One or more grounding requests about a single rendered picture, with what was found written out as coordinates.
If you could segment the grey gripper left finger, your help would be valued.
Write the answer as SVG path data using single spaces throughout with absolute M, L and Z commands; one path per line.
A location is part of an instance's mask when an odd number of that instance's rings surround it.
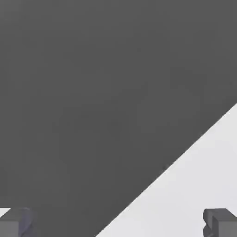
M 33 237 L 33 212 L 11 208 L 0 217 L 0 237 Z

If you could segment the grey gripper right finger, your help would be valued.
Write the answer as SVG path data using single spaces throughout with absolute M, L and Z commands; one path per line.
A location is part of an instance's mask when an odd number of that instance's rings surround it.
M 228 209 L 205 209 L 203 220 L 203 237 L 237 237 L 237 217 Z

